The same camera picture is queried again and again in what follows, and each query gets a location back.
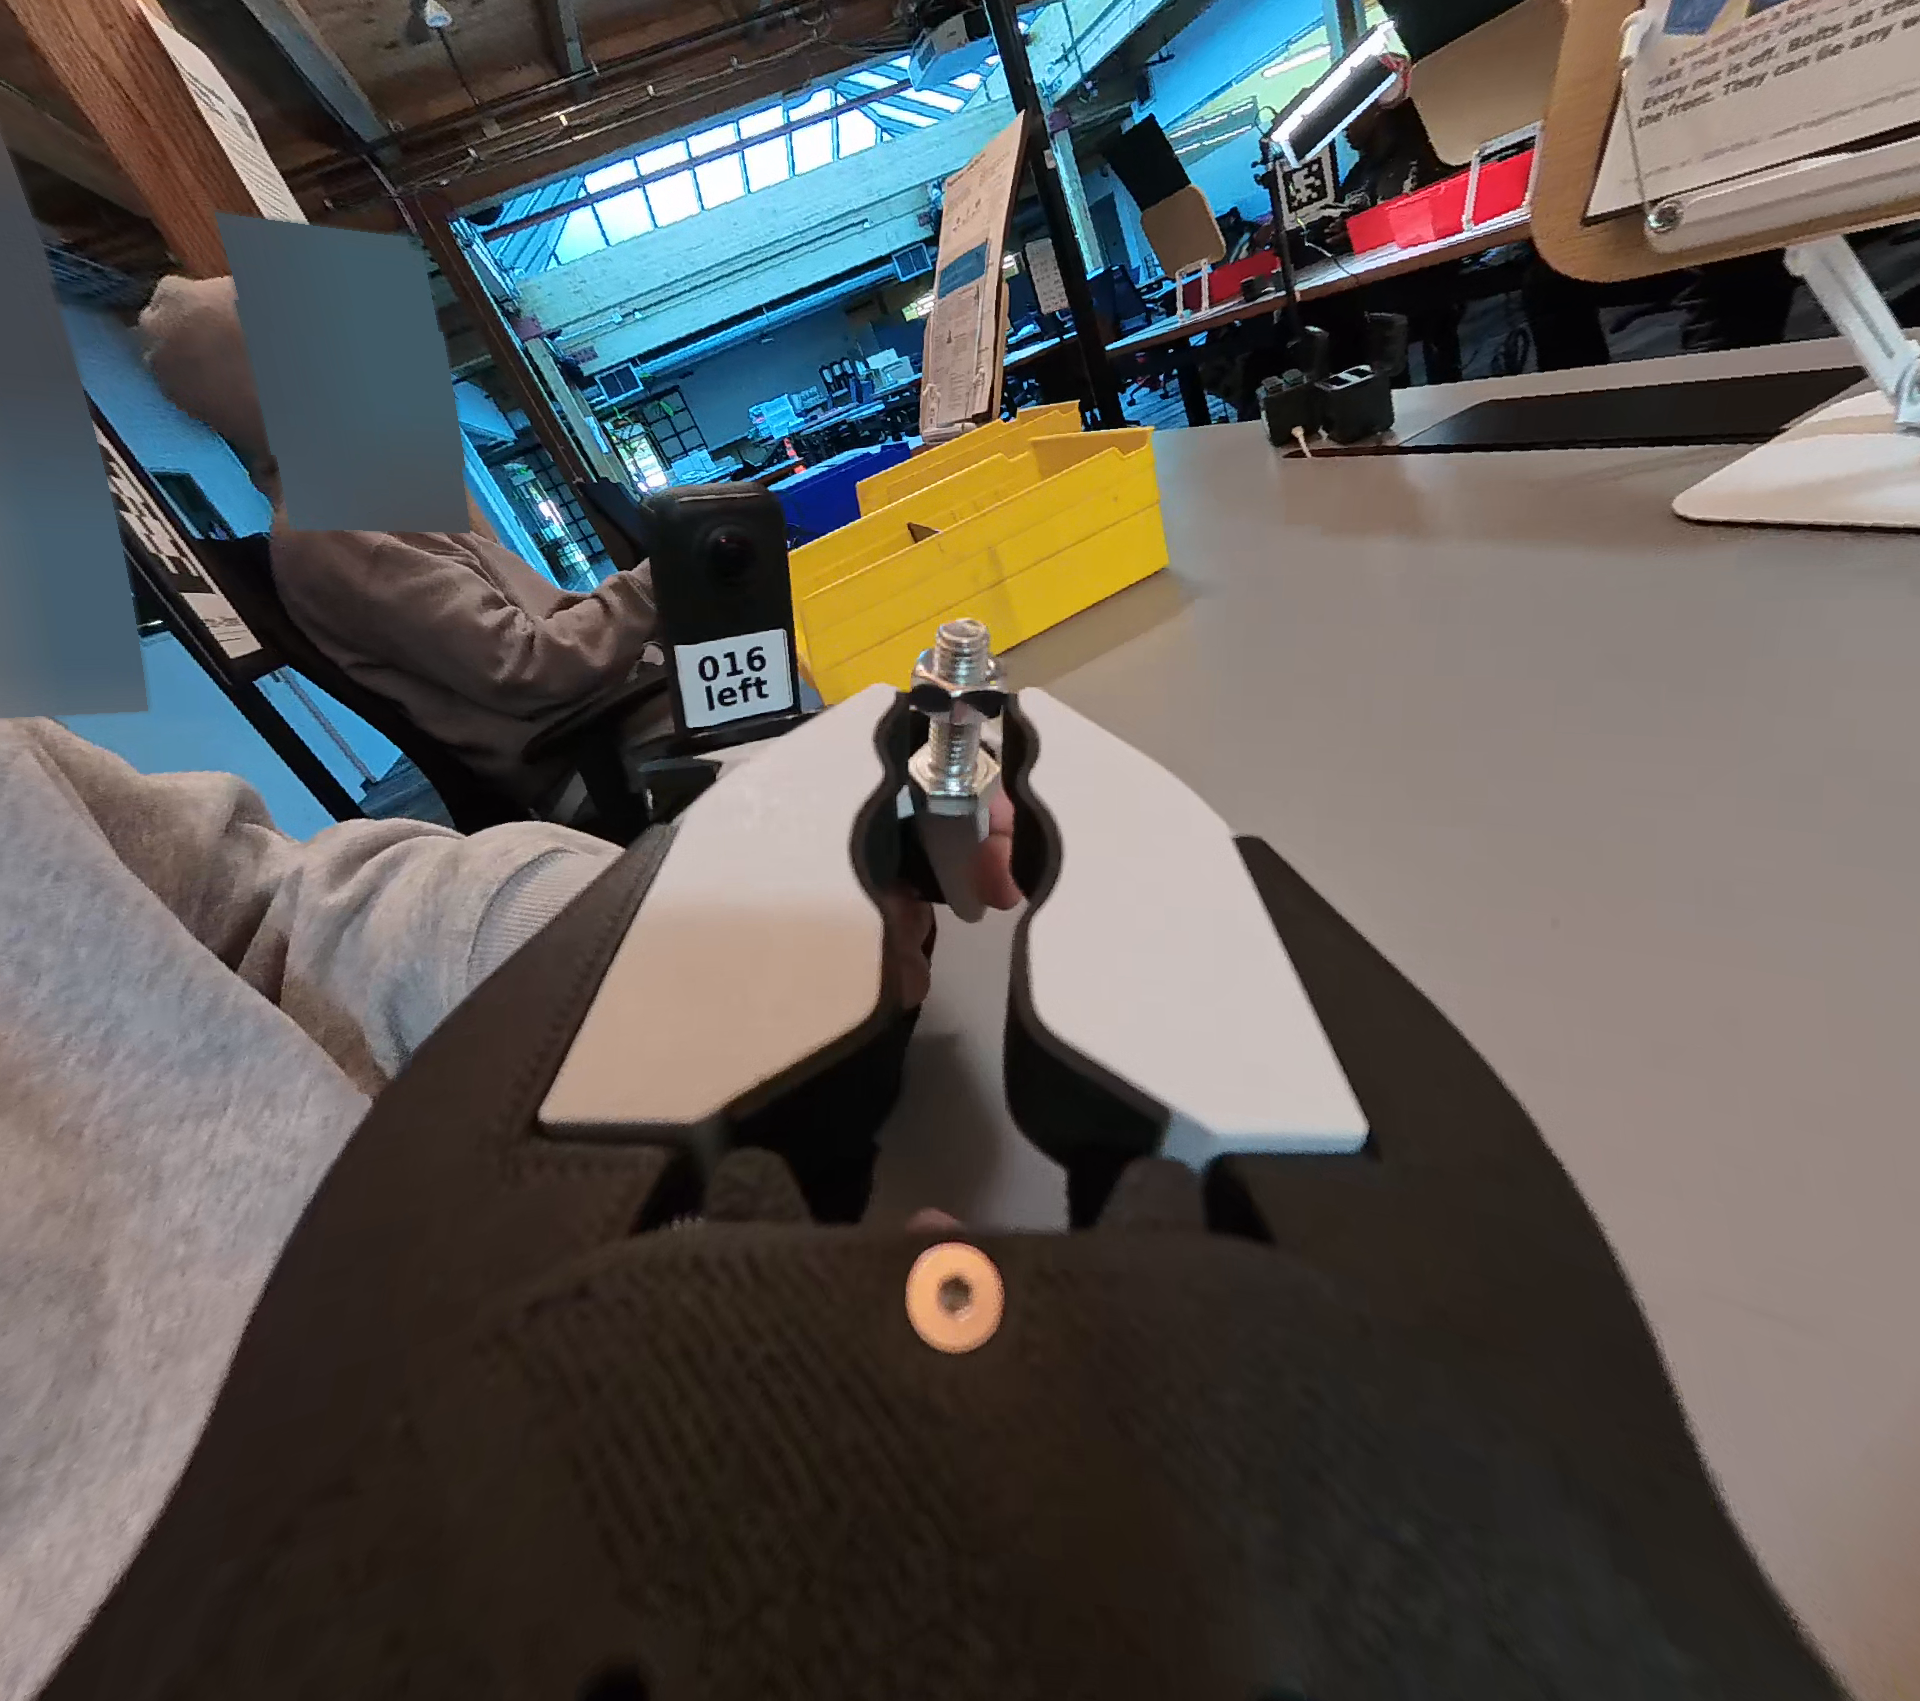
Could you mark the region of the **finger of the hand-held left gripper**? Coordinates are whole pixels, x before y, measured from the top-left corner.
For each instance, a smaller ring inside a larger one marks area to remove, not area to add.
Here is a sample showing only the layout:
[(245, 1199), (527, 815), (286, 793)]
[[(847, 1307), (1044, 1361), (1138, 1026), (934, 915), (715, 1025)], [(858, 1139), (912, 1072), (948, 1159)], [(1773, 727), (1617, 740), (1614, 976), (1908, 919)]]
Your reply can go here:
[(925, 900), (980, 905), (980, 800), (925, 797), (903, 788), (895, 800), (900, 876)]

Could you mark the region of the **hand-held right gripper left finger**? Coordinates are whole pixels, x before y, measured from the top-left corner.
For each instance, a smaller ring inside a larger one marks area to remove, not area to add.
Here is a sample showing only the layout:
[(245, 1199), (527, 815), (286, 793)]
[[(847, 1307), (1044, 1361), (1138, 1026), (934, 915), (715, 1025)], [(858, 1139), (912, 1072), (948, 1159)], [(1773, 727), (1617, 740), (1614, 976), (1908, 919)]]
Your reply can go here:
[(540, 1101), (540, 1132), (715, 1155), (806, 1126), (810, 1090), (887, 1103), (905, 1009), (882, 853), (900, 695), (865, 687), (720, 777), (686, 813)]

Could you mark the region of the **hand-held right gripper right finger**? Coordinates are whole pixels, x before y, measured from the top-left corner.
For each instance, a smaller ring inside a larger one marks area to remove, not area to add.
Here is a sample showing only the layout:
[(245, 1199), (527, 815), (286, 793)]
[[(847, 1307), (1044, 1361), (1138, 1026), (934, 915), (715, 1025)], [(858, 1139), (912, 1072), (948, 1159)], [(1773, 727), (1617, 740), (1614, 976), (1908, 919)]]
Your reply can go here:
[(1029, 898), (1007, 1109), (1052, 1162), (1351, 1158), (1369, 1139), (1242, 841), (1186, 782), (1047, 691), (1003, 770)]

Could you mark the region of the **silver hex bolt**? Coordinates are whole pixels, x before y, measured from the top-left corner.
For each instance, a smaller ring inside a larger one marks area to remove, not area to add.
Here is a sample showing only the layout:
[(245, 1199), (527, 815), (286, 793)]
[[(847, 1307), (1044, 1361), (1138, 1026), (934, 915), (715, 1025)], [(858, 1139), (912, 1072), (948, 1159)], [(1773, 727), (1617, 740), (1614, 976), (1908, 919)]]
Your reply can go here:
[[(956, 685), (995, 682), (1003, 688), (994, 639), (987, 625), (974, 617), (943, 620), (927, 650), (914, 664), (914, 678), (941, 678)], [(978, 816), (995, 794), (998, 725), (1001, 720), (927, 720), (908, 705), (919, 734), (908, 756), (908, 778), (925, 797), (978, 798)]]

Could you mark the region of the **yellow divided plastic bin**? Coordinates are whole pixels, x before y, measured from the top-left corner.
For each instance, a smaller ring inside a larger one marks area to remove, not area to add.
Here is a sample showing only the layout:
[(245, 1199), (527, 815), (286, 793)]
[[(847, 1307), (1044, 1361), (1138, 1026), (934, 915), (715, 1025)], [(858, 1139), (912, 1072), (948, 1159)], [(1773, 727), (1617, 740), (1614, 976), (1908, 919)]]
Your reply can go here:
[(943, 620), (983, 620), (1001, 655), (1161, 572), (1153, 441), (1033, 441), (806, 543), (788, 559), (803, 678), (828, 705), (902, 687)]

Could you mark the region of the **grey desk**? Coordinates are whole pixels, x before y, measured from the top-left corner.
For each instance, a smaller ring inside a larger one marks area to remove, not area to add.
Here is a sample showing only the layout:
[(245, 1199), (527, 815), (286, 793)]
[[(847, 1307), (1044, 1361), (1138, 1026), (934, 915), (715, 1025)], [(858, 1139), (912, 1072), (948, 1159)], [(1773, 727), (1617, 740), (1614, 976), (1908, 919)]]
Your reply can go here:
[(1265, 839), (1583, 1192), (1761, 1566), (1915, 1697), (1915, 537), (1720, 446), (1158, 444), (1168, 570), (1006, 661)]

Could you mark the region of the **long wooden office desk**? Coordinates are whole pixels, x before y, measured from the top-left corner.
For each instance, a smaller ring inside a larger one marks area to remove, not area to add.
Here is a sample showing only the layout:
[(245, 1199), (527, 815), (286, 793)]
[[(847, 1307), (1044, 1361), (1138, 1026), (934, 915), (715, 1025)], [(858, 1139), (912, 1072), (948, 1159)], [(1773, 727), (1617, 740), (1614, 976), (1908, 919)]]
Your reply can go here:
[[(1304, 319), (1332, 317), (1336, 309), (1425, 313), (1457, 309), (1481, 293), (1499, 295), (1515, 269), (1481, 259), (1504, 249), (1530, 249), (1530, 210), (1517, 207), (1485, 224), (1466, 228), (1420, 249), (1377, 249), (1309, 267), (1296, 280)], [(1286, 342), (1283, 288), (1210, 304), (1149, 324), (1105, 346), (1115, 377), (1125, 385), (1173, 377), (1181, 396), (1203, 393), (1203, 371), (1224, 368), (1245, 355), (1265, 356)]]

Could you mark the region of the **blue plastic bin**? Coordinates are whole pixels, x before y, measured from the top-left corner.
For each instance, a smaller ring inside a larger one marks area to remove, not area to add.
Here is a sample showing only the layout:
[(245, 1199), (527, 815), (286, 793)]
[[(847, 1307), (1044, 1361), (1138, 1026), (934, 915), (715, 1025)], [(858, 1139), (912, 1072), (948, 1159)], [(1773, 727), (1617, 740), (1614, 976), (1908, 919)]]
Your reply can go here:
[(801, 544), (860, 519), (858, 484), (864, 473), (853, 463), (812, 469), (769, 488), (779, 502), (790, 544)]

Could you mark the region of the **black office chair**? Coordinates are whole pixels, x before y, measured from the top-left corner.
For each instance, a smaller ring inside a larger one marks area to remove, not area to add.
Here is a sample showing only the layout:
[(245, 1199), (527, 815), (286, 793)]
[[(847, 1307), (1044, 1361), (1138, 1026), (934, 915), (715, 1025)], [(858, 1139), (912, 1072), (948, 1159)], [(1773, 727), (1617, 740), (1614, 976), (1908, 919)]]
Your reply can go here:
[[(512, 800), (503, 787), (470, 770), (419, 731), (404, 710), (380, 695), (361, 691), (313, 648), (283, 612), (266, 537), (214, 540), (187, 537), (186, 548), (251, 632), (262, 656), (275, 666), (291, 668), (393, 743), (395, 750), (419, 769), (458, 831), (473, 832), (481, 826), (527, 818), (523, 806)], [(627, 712), (660, 699), (664, 691), (665, 681), (660, 678), (622, 685), (581, 714), (549, 725), (529, 743), (532, 764), (553, 764), (563, 774), (581, 778), (588, 788), (588, 832), (627, 843), (649, 822), (649, 800), (631, 790), (622, 764), (617, 728)]]

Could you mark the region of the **cardboard instruction board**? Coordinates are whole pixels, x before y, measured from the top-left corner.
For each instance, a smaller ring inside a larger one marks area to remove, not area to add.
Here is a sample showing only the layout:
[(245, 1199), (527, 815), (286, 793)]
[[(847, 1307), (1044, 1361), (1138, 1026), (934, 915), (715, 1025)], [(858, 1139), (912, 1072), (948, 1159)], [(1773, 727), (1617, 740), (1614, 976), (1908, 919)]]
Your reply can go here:
[(1026, 138), (1028, 116), (1016, 111), (1011, 122), (943, 184), (932, 303), (923, 321), (923, 444), (943, 444), (999, 414), (1007, 309), (1003, 252)]

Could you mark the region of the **marker poster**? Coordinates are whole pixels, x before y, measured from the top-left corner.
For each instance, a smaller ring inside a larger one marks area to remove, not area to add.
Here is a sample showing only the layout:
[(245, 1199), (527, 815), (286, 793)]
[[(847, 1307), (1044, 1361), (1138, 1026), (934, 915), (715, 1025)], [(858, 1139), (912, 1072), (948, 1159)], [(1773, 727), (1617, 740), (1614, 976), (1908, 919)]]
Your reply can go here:
[(269, 653), (232, 606), (212, 570), (120, 434), (88, 401), (108, 476), (127, 570), (141, 614), (163, 627), (218, 681), (254, 685), (272, 670)]

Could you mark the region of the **ceiling projector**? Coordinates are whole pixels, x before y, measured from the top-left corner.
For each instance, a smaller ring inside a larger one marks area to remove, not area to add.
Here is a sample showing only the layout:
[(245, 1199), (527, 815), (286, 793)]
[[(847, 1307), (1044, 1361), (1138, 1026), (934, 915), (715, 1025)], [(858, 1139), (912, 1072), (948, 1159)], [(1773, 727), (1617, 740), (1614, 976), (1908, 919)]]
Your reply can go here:
[(908, 57), (909, 82), (922, 90), (957, 85), (964, 75), (987, 67), (995, 53), (987, 10), (982, 4), (951, 9), (916, 37)]

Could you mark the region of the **rounded wooden board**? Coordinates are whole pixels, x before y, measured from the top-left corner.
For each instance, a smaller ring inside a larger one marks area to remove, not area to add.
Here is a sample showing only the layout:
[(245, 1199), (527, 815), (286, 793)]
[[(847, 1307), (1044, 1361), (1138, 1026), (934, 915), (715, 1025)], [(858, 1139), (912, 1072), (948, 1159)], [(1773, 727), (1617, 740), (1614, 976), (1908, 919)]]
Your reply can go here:
[(1227, 245), (1210, 201), (1192, 182), (1140, 209), (1148, 249), (1168, 276), (1220, 264)]
[(1536, 129), (1547, 108), (1571, 0), (1522, 0), (1417, 59), (1408, 98), (1439, 162)]

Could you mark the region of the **white board stand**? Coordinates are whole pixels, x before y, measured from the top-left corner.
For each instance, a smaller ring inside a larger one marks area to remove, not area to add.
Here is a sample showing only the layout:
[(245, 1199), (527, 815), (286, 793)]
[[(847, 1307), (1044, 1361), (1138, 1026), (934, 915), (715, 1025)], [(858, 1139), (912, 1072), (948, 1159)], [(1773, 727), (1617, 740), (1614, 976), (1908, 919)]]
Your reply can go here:
[(1798, 159), (1664, 201), (1643, 214), (1660, 252), (1781, 249), (1871, 391), (1831, 402), (1673, 501), (1690, 522), (1754, 528), (1917, 528), (1917, 345), (1850, 235), (1915, 218), (1917, 138)]

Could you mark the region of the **wooden instruction board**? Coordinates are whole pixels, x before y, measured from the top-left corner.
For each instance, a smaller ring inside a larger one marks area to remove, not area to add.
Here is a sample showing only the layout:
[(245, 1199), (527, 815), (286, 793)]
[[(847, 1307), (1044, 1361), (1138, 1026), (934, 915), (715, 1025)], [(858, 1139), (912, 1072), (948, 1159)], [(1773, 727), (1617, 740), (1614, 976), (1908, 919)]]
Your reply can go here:
[(1911, 223), (1915, 134), (1829, 153), (1739, 178), (1681, 202), (1676, 230), (1656, 237), (1629, 191), (1628, 209), (1587, 207), (1619, 105), (1622, 30), (1642, 0), (1571, 0), (1534, 162), (1530, 235), (1551, 269), (1583, 283), (1619, 283)]

